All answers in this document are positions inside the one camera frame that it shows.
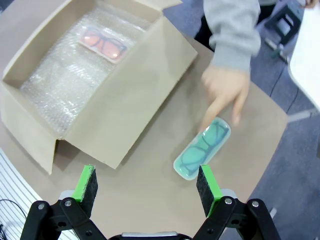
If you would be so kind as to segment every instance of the bolt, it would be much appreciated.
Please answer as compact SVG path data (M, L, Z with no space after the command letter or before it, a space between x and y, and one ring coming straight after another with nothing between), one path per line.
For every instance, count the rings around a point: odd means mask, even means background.
M65 201L64 205L65 205L66 207L70 207L70 206L71 206L71 201L70 201L70 200Z
M38 209L39 209L39 210L44 209L44 207L45 207L45 205L44 205L43 203L40 203L40 204L38 205Z
M228 205L232 204L232 200L230 198L226 198L224 202Z
M255 208L257 208L259 206L259 203L257 201L253 201L252 202L252 206L254 206Z

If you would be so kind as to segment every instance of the person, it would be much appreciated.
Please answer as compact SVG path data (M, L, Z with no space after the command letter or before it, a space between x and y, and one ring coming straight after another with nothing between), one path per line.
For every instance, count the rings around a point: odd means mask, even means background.
M319 0L306 0L313 8ZM214 56L203 72L209 107L200 131L233 102L232 123L238 125L249 92L250 61L260 49L256 23L269 17L277 0L203 0L204 16L195 39L214 49Z

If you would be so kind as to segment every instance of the eyeglasses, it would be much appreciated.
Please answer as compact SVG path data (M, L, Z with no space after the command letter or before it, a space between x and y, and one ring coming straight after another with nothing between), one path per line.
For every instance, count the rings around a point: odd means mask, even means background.
M107 37L95 27L87 27L80 42L113 63L117 63L127 50L127 47L119 40Z
M198 134L174 161L174 169L183 178L192 180L200 165L207 164L231 134L229 125L216 117L203 133Z

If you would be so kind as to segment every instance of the open cardboard box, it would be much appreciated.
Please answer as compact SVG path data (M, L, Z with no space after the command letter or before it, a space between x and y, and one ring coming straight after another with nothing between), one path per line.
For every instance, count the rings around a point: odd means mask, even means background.
M108 81L102 82L63 136L40 116L34 104L23 96L20 87L50 47L97 3L94 0L66 1L27 39L3 74L2 121L49 174L57 140L66 140L115 169L197 55L163 16L163 8L179 1L105 1L148 20L152 25L107 77ZM133 78L139 79L138 83L130 81ZM148 94L143 97L132 95L133 87Z

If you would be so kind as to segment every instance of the gray sleeve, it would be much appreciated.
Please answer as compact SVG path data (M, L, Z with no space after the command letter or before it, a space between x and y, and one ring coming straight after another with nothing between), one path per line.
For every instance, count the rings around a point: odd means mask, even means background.
M215 49L211 64L250 71L251 57L261 44L255 30L260 13L258 0L204 0L203 8L213 33L209 41Z

